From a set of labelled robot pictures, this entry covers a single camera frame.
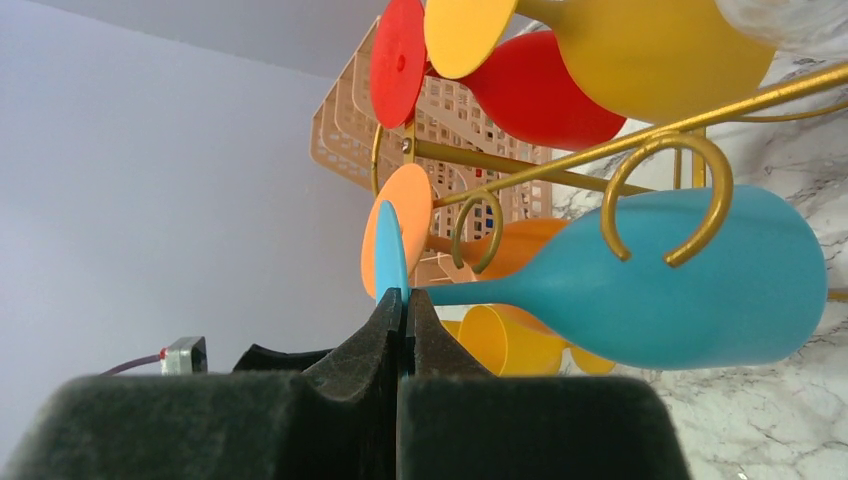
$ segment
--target cable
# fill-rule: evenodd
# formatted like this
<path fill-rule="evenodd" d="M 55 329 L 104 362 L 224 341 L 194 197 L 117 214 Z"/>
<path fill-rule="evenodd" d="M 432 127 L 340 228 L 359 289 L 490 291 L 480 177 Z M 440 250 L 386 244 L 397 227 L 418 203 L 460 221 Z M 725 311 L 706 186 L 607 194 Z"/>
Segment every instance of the cable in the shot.
<path fill-rule="evenodd" d="M 149 355 L 147 357 L 136 358 L 135 360 L 130 360 L 129 362 L 124 362 L 117 367 L 110 368 L 100 375 L 115 375 L 116 373 L 121 373 L 131 368 L 140 367 L 142 365 L 150 365 L 151 363 L 157 363 L 162 358 L 162 354 L 158 353 L 156 355 Z"/>

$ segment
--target curled metal hook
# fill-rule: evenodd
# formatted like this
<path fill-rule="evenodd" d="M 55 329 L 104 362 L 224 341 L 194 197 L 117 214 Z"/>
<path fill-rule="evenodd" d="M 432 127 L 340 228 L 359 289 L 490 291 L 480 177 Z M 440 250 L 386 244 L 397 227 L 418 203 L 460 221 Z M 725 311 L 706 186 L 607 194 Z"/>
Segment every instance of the curled metal hook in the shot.
<path fill-rule="evenodd" d="M 721 229 L 733 200 L 733 172 L 724 152 L 712 141 L 698 135 L 666 132 L 647 140 L 634 151 L 612 176 L 601 206 L 601 233 L 610 250 L 626 262 L 630 250 L 621 241 L 615 225 L 615 209 L 621 186 L 633 170 L 645 159 L 667 148 L 687 148 L 700 154 L 707 162 L 713 177 L 713 195 L 704 221 L 682 245 L 666 253 L 664 260 L 671 267 L 679 267 L 701 252 Z"/>
<path fill-rule="evenodd" d="M 371 145 L 371 191 L 374 198 L 380 194 L 380 182 L 377 177 L 377 163 L 380 161 L 380 146 L 383 144 L 383 126 L 377 124 L 374 132 L 374 143 Z"/>
<path fill-rule="evenodd" d="M 483 255 L 483 258 L 480 259 L 480 263 L 471 267 L 471 271 L 474 273 L 483 273 L 483 270 L 492 263 L 492 259 L 495 258 L 495 254 L 498 252 L 498 247 L 500 247 L 501 244 L 504 219 L 503 209 L 501 208 L 498 198 L 488 190 L 474 192 L 474 194 L 465 201 L 465 204 L 462 206 L 462 210 L 459 211 L 459 216 L 456 217 L 456 224 L 451 235 L 451 257 L 453 258 L 453 264 L 456 268 L 462 268 L 465 266 L 465 263 L 462 261 L 462 252 L 460 250 L 460 236 L 462 232 L 461 226 L 465 223 L 465 218 L 468 216 L 468 212 L 471 211 L 471 207 L 473 207 L 475 203 L 482 202 L 483 200 L 489 202 L 489 206 L 492 208 L 492 216 L 494 217 L 495 226 L 494 231 L 492 231 L 489 248 L 486 249 L 486 253 Z"/>

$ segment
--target yellow cup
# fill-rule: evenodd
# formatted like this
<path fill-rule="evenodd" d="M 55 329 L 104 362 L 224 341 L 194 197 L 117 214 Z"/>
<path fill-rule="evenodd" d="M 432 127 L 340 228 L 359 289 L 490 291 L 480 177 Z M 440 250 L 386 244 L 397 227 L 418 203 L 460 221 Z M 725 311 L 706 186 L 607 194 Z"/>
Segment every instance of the yellow cup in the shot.
<path fill-rule="evenodd" d="M 488 305 L 473 307 L 459 326 L 459 343 L 498 376 L 553 375 L 568 342 L 512 321 Z"/>
<path fill-rule="evenodd" d="M 442 326 L 451 334 L 453 338 L 459 339 L 459 326 L 462 322 L 456 320 L 442 320 Z"/>

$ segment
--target beige basket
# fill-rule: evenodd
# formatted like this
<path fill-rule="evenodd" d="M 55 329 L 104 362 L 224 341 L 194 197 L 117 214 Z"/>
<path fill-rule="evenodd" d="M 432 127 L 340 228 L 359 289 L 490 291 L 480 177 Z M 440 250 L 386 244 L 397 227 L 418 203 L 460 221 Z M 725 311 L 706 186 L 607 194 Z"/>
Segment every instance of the beige basket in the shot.
<path fill-rule="evenodd" d="M 369 29 L 338 81 L 313 117 L 312 158 L 322 166 L 369 189 L 370 155 L 377 121 L 370 95 L 371 49 L 379 18 Z M 458 148 L 482 151 L 532 163 L 551 159 L 549 148 L 536 147 L 505 134 L 483 113 L 467 88 L 448 81 L 427 78 L 416 110 L 416 137 Z M 380 149 L 381 183 L 403 163 L 401 129 L 386 131 Z M 416 158 L 431 178 L 433 195 L 442 198 L 473 189 L 500 177 L 492 171 L 454 166 L 431 159 Z M 531 182 L 502 190 L 498 198 L 506 222 L 549 217 L 551 185 Z M 456 228 L 460 205 L 435 213 L 432 233 L 449 237 Z M 479 239 L 494 226 L 491 208 L 477 205 L 462 225 L 464 240 Z M 456 269 L 447 255 L 427 252 L 410 280 L 414 286 L 471 281 L 466 266 Z"/>

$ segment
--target marble countertop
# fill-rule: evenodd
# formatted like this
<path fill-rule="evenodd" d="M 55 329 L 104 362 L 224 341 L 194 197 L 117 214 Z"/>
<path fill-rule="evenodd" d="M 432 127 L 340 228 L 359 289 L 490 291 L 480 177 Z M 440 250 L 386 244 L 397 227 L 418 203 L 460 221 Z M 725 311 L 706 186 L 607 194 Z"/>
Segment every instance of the marble countertop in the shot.
<path fill-rule="evenodd" d="M 826 65 L 778 55 L 764 83 Z M 848 87 L 762 113 L 808 111 L 845 99 Z M 629 121 L 621 134 L 645 126 Z M 767 188 L 802 212 L 820 239 L 831 286 L 848 286 L 848 113 L 778 124 L 730 123 L 710 127 L 708 136 L 730 159 L 736 183 Z M 609 178 L 624 156 L 575 171 Z M 668 189 L 671 171 L 672 153 L 662 152 L 638 167 L 629 183 Z M 686 170 L 684 186 L 688 178 Z M 554 190 L 558 217 L 576 218 L 600 201 L 600 193 Z M 461 307 L 439 310 L 443 318 L 462 318 Z M 580 374 L 566 357 L 562 374 Z M 777 364 L 677 372 L 619 366 L 613 373 L 642 378 L 662 397 L 697 480 L 836 480 L 848 478 L 846 365 L 848 304 L 831 303 L 813 338 Z"/>

